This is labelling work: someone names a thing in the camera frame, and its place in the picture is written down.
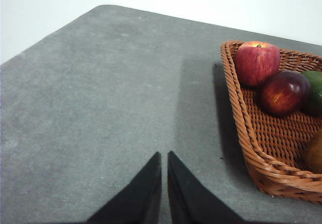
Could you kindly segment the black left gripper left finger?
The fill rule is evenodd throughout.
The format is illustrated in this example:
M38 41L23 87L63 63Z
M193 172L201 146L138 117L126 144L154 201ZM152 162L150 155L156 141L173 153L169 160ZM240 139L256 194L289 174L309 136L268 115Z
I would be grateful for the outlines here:
M158 223L161 193L161 154L156 152L87 223Z

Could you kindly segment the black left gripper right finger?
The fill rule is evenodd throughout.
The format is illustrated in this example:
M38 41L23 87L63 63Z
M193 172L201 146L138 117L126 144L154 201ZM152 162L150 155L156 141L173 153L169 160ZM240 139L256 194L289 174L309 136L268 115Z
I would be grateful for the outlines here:
M168 196L172 223L245 223L205 188L173 151L168 153Z

